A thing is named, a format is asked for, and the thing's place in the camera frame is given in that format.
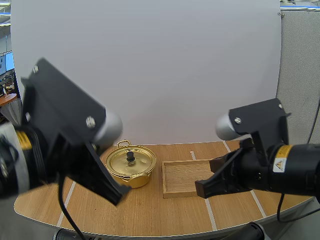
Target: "black cable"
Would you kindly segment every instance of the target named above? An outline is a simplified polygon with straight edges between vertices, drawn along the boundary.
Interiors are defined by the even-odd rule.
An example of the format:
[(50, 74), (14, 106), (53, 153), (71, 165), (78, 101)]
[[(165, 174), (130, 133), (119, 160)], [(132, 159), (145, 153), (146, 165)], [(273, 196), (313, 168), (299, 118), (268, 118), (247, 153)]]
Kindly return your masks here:
[(318, 108), (316, 109), (316, 112), (315, 112), (315, 117), (314, 117), (314, 121), (313, 121), (312, 128), (311, 128), (311, 131), (310, 131), (310, 135), (308, 137), (308, 141), (306, 142), (307, 144), (309, 144), (310, 139), (312, 137), (312, 133), (313, 133), (313, 131), (315, 129), (316, 121), (317, 121), (318, 114), (319, 114), (319, 108), (320, 108), (320, 97), (319, 97), (319, 101), (318, 101)]
[(65, 215), (66, 219), (69, 221), (69, 223), (71, 224), (73, 229), (76, 231), (76, 233), (80, 236), (80, 238), (82, 240), (86, 240), (86, 238), (83, 235), (83, 233), (80, 231), (80, 229), (78, 228), (76, 223), (72, 220), (72, 218), (71, 218), (70, 214), (68, 213), (68, 211), (66, 209), (66, 206), (64, 204), (63, 190), (64, 190), (65, 178), (66, 178), (66, 176), (59, 175), (59, 180), (58, 180), (58, 185), (59, 185), (59, 188), (58, 188), (58, 200), (59, 200), (60, 208), (61, 208), (63, 214)]
[(309, 215), (311, 215), (311, 214), (314, 214), (315, 212), (320, 211), (320, 208), (318, 208), (318, 209), (316, 209), (316, 210), (313, 210), (313, 211), (311, 211), (311, 212), (308, 212), (308, 213), (306, 213), (306, 214), (304, 214), (304, 215), (302, 215), (302, 216), (299, 216), (299, 217), (297, 217), (297, 218), (293, 218), (293, 219), (289, 219), (289, 220), (282, 220), (282, 219), (280, 219), (280, 210), (281, 210), (281, 205), (282, 205), (282, 202), (284, 201), (284, 198), (285, 198), (285, 194), (282, 193), (282, 194), (281, 194), (281, 197), (280, 197), (278, 209), (277, 209), (277, 211), (276, 211), (276, 219), (277, 219), (280, 223), (290, 223), (290, 222), (294, 222), (294, 221), (296, 221), (296, 220), (302, 219), (302, 218), (304, 218), (304, 217), (306, 217), (306, 216), (309, 216)]

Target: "yellow label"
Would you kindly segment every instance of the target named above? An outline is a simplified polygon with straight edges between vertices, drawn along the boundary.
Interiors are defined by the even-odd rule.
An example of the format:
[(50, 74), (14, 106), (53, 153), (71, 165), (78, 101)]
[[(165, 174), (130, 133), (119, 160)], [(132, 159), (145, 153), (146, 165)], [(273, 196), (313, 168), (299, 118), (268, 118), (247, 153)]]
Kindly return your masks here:
[(284, 145), (279, 148), (275, 158), (287, 158), (293, 145)]
[(22, 150), (32, 149), (31, 142), (24, 131), (16, 131)]

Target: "desk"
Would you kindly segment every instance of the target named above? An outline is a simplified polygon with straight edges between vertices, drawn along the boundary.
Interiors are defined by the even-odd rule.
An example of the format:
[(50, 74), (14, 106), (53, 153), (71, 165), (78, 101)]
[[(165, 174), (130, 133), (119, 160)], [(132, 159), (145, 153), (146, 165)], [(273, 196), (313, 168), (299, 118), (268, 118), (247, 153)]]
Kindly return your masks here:
[(7, 95), (3, 95), (2, 97), (0, 97), (0, 107), (12, 102), (16, 98), (17, 98), (17, 94), (16, 93), (10, 93), (10, 94), (7, 94)]
[[(251, 221), (275, 219), (279, 193), (254, 190), (207, 200), (197, 196), (163, 198), (162, 161), (192, 160), (191, 152), (196, 159), (213, 159), (226, 154), (226, 146), (232, 151), (239, 142), (146, 145), (157, 157), (147, 185), (131, 190), (126, 200), (115, 207), (68, 179), (64, 187), (64, 199), (70, 195), (67, 210), (83, 232), (113, 236), (214, 236)], [(103, 163), (114, 148), (101, 156)], [(72, 229), (61, 215), (57, 193), (56, 185), (43, 186), (20, 195), (14, 209), (25, 217)], [(308, 196), (286, 195), (281, 210), (293, 211), (310, 200)]]
[(21, 102), (14, 101), (17, 99), (16, 93), (10, 93), (0, 97), (0, 113), (5, 116), (13, 125), (20, 123)]

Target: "screw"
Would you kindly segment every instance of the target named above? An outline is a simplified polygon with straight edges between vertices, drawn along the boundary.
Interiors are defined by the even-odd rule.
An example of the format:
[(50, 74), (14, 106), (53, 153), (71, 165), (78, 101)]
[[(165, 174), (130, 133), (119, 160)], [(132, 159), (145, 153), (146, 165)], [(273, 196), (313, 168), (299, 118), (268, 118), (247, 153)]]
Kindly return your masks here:
[(236, 117), (236, 118), (234, 119), (234, 121), (235, 121), (236, 124), (241, 124), (241, 119), (238, 118), (238, 117)]
[(92, 116), (86, 118), (85, 124), (89, 129), (93, 129), (96, 126), (95, 119)]
[(38, 68), (37, 65), (35, 65), (32, 70), (33, 70), (33, 73), (34, 73), (34, 74), (36, 74), (37, 72), (39, 72), (39, 68)]

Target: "pot lid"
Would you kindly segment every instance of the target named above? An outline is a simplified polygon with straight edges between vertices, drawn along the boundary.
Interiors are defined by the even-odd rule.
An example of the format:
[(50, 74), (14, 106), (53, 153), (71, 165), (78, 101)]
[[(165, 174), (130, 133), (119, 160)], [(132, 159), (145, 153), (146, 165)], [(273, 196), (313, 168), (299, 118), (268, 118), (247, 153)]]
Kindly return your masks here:
[[(120, 146), (120, 143), (125, 142), (129, 145)], [(120, 141), (117, 146), (105, 162), (107, 169), (114, 175), (130, 177), (139, 173), (149, 173), (155, 168), (156, 156), (150, 149), (131, 145), (128, 140)]]

